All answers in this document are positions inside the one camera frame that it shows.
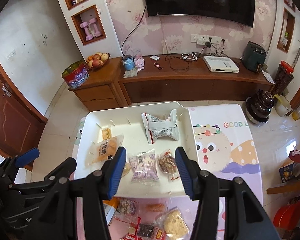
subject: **pink dumbbell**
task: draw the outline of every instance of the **pink dumbbell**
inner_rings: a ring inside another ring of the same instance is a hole
[[[80,27],[82,29],[84,29],[84,31],[85,31],[85,34],[86,34],[85,39],[86,39],[86,41],[90,41],[90,40],[93,39],[93,35],[90,34],[88,26],[89,26],[88,22],[83,22],[83,23],[80,24]]]
[[[96,37],[101,36],[102,33],[99,31],[98,26],[96,25],[96,22],[97,22],[96,18],[92,18],[91,20],[89,20],[89,22],[90,22],[90,24],[93,24],[93,27],[94,27],[94,29],[95,29],[94,35],[95,35]]]

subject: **drawer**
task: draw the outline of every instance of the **drawer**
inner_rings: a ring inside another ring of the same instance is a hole
[[[74,93],[83,102],[91,101],[93,99],[98,100],[98,99],[114,98],[114,95],[108,85],[74,90]]]
[[[103,99],[103,100],[91,100],[84,102],[84,105],[89,111],[99,111],[105,109],[119,108],[119,104],[115,98]]]

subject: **bottle with yellow liquid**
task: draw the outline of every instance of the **bottle with yellow liquid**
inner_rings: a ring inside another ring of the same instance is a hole
[[[297,121],[298,119],[300,119],[300,106],[298,106],[298,108],[292,112],[292,118]]]

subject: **pink toy figurine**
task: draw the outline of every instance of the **pink toy figurine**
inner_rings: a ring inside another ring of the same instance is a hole
[[[134,54],[133,61],[134,61],[135,66],[138,68],[138,71],[143,70],[144,69],[144,59],[142,57],[141,50],[136,49],[133,54]]]
[[[85,31],[85,34],[86,34],[85,40],[86,41],[90,41],[90,40],[93,39],[93,35],[90,34],[88,26],[89,26],[88,22],[83,22],[83,23],[80,24],[80,27],[82,29],[84,29],[84,31]]]
[[[101,36],[102,33],[99,31],[98,26],[96,25],[97,22],[96,18],[92,18],[91,20],[89,20],[89,22],[90,24],[93,24],[93,27],[95,29],[95,33],[94,33],[95,37]]]

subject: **red-brown door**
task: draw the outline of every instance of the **red-brown door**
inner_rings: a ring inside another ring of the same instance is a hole
[[[37,147],[44,127],[0,80],[0,150],[13,157]]]

